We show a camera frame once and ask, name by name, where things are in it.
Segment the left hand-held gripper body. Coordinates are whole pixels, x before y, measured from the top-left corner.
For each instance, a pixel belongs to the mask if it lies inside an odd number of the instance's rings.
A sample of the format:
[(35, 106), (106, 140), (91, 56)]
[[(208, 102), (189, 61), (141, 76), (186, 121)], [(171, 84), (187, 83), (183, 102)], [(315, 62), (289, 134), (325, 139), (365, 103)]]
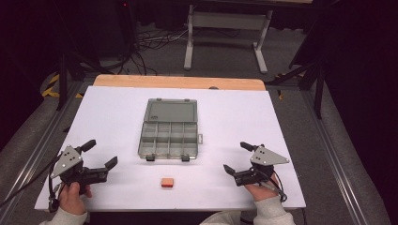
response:
[(76, 148), (68, 145), (60, 154), (50, 172), (50, 180), (59, 177), (68, 186), (71, 183), (78, 182), (80, 184), (80, 195), (83, 195), (86, 193), (86, 186), (106, 182), (109, 171), (105, 167), (86, 168), (82, 154), (79, 154)]

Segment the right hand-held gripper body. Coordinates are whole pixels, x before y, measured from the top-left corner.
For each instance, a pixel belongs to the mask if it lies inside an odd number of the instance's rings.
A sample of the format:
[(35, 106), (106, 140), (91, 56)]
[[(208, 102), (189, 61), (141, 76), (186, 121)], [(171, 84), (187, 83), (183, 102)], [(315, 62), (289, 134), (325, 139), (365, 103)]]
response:
[(287, 157), (267, 149), (263, 144), (257, 146), (257, 150), (250, 158), (251, 168), (247, 171), (236, 172), (233, 176), (238, 186), (266, 183), (271, 179), (275, 165), (290, 162)]

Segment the grey plastic compartment box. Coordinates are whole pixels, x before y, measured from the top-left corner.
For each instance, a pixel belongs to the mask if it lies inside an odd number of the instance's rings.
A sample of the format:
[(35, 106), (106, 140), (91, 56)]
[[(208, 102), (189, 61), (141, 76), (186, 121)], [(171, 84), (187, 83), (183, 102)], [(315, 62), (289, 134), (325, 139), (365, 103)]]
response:
[(196, 99), (151, 98), (147, 102), (138, 147), (140, 158), (188, 162), (197, 158), (201, 143)]

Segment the person's right hand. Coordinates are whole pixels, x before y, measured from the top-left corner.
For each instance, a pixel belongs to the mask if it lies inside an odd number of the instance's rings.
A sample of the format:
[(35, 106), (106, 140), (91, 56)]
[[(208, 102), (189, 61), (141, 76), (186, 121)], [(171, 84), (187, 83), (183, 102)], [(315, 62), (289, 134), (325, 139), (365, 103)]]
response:
[(255, 202), (260, 202), (265, 199), (279, 196), (279, 194), (276, 191), (264, 186), (257, 186), (254, 184), (250, 184), (246, 185), (245, 188), (252, 194), (253, 200)]

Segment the person's left hand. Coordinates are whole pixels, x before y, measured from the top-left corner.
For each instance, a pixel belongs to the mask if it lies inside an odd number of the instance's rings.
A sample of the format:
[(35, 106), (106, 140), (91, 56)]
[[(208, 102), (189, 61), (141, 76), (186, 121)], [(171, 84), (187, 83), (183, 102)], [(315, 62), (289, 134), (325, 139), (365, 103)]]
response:
[(83, 200), (80, 197), (80, 184), (64, 185), (59, 195), (60, 207), (67, 213), (81, 216), (86, 212)]

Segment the person's lap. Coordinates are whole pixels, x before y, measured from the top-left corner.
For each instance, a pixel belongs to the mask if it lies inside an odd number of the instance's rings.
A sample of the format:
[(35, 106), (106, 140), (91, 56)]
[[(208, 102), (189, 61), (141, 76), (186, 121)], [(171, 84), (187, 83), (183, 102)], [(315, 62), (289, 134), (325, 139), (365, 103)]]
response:
[(241, 211), (222, 211), (207, 217), (199, 225), (253, 225), (253, 221), (244, 216)]

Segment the yellow black hazard tape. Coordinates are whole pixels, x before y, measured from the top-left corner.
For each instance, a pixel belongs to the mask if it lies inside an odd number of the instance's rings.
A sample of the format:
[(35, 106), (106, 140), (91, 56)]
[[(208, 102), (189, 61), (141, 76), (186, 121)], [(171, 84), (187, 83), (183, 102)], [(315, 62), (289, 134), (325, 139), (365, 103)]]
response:
[(41, 85), (40, 92), (44, 98), (59, 98), (60, 75), (58, 73), (50, 74)]

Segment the black metal stand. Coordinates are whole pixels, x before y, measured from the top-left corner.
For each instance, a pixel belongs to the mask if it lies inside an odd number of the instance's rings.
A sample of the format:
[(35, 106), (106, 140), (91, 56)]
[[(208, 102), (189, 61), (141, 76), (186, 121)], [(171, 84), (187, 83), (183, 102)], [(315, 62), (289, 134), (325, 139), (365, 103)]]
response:
[(62, 51), (59, 54), (59, 100), (57, 110), (60, 111), (64, 108), (68, 101), (68, 75), (74, 81), (81, 81), (84, 76), (84, 69), (82, 63), (88, 65), (99, 74), (108, 74), (109, 70), (102, 67), (99, 63), (90, 60), (75, 51)]
[(325, 80), (325, 73), (321, 63), (319, 61), (314, 61), (308, 65), (297, 67), (282, 76), (277, 75), (272, 81), (265, 82), (265, 85), (283, 86), (283, 83), (293, 78), (298, 78), (296, 87), (300, 91), (309, 91), (315, 83), (314, 112), (316, 117), (321, 119), (321, 104)]

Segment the aluminium floor rail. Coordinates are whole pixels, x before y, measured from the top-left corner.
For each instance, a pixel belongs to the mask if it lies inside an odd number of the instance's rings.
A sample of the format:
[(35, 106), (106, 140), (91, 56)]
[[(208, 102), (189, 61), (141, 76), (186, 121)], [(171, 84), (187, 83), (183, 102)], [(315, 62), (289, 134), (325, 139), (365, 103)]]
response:
[(73, 83), (62, 109), (56, 97), (46, 97), (0, 152), (0, 225), (39, 225), (53, 218), (35, 208), (38, 195), (48, 192), (44, 167), (66, 139), (87, 86)]
[(391, 225), (384, 201), (366, 172), (329, 91), (323, 96), (321, 119), (314, 110), (313, 93), (304, 91), (301, 95), (353, 224)]

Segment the grey metal desk frame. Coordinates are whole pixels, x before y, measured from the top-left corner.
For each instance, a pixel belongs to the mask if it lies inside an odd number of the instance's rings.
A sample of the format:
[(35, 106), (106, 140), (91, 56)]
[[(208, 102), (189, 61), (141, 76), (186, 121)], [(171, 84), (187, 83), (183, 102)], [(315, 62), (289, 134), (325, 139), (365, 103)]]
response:
[(196, 11), (193, 5), (189, 7), (188, 14), (188, 40), (186, 45), (184, 68), (191, 69), (193, 56), (193, 28), (220, 28), (220, 29), (239, 29), (239, 30), (257, 30), (259, 39), (253, 43), (253, 52), (255, 54), (257, 65), (262, 74), (268, 72), (268, 67), (262, 53), (265, 37), (268, 32), (273, 11), (268, 10), (265, 14), (249, 15), (236, 13), (220, 12), (202, 12)]

